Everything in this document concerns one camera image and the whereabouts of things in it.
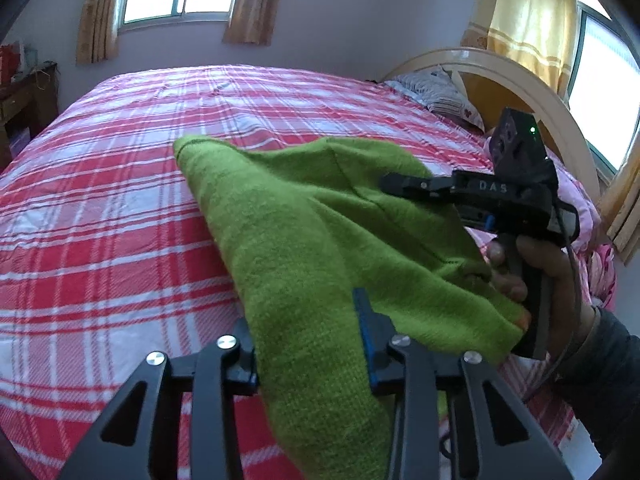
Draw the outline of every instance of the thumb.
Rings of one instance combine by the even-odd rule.
[[[516,240],[516,247],[525,262],[541,269],[547,276],[565,278],[571,275],[569,257],[553,243],[521,235]]]

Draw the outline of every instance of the patterned pillow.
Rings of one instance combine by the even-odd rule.
[[[420,104],[434,114],[454,115],[480,128],[484,123],[478,110],[453,84],[441,66],[396,76],[394,81],[420,97]]]

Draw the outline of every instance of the yellow curtain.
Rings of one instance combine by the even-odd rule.
[[[118,0],[85,0],[82,6],[76,63],[98,63],[118,55]]]
[[[607,235],[627,263],[640,246],[640,135],[636,134],[626,161],[604,192],[598,209]]]
[[[477,0],[461,44],[513,59],[564,98],[576,36],[576,0]]]
[[[279,0],[234,0],[224,43],[271,44]]]

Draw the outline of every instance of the red bag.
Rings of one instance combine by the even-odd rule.
[[[0,86],[11,83],[11,78],[20,65],[20,54],[9,45],[0,46]]]

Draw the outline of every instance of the drawer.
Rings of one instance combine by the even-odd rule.
[[[0,120],[7,122],[20,112],[31,101],[31,87],[20,88],[15,94],[7,97],[0,105]]]

